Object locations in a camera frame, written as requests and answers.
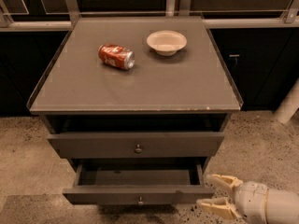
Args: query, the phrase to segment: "black cabinet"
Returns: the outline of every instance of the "black cabinet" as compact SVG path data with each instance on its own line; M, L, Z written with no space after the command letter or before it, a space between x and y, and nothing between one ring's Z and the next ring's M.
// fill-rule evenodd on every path
M0 115L29 115L26 103L66 32L0 33Z
M276 109L298 78L299 29L212 30L243 110Z

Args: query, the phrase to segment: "white pole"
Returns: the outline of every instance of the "white pole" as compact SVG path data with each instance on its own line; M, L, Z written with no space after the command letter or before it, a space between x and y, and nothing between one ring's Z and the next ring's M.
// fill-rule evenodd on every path
M287 123L299 108L299 78L293 85L286 98L280 104L274 117L281 123Z

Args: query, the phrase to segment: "white robot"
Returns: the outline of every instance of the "white robot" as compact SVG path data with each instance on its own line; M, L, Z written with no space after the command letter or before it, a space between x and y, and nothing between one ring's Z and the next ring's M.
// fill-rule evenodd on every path
M208 212L226 219L243 218L249 224L299 224L299 196L270 189L265 184L245 182L229 175L208 175L206 181L226 191L228 198L197 200Z

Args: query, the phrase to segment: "drawer knob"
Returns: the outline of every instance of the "drawer knob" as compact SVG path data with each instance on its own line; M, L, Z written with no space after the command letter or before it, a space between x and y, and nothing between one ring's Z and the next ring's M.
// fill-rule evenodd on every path
M139 199L138 199L138 205L143 205L142 197L139 197Z
M136 154L140 154L140 153L142 153L142 148L141 148L141 146L140 145L136 145L136 148L135 148L135 153Z

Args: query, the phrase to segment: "speckled floor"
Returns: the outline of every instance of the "speckled floor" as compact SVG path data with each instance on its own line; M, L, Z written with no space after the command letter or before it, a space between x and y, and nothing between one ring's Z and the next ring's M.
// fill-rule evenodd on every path
M176 206L73 206L61 194L75 174L46 140L39 118L0 118L0 223L245 223ZM233 114L206 174L235 175L299 193L299 112L283 125L272 112ZM224 195L216 191L215 196Z

